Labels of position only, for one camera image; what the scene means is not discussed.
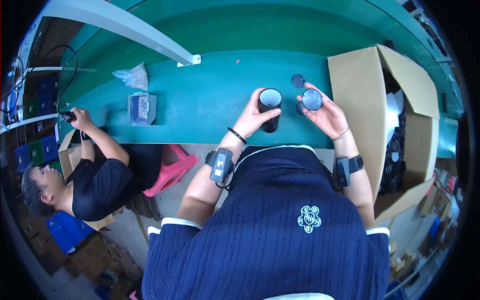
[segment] clear plastic bag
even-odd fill
[[[115,77],[120,78],[126,86],[148,90],[147,70],[143,62],[131,70],[118,70],[112,73]]]

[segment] black bangle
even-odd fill
[[[231,129],[230,127],[227,127],[228,131],[230,131],[231,133],[233,133],[236,137],[238,137],[239,139],[241,139],[241,141],[244,143],[244,144],[247,144],[247,141],[245,141],[244,138],[242,138],[238,133],[235,132],[235,130]]]

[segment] woman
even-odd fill
[[[306,83],[306,88],[315,88]],[[233,127],[250,137],[280,110],[260,114],[252,94]],[[359,155],[342,110],[322,93],[307,118],[334,140],[335,157]],[[218,148],[236,163],[225,203],[204,165],[175,218],[149,228],[145,299],[383,299],[389,231],[377,228],[365,169],[343,195],[307,146],[248,147],[228,131]]]

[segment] transparent plastic container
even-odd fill
[[[128,123],[150,126],[156,117],[156,95],[135,93],[128,96]]]

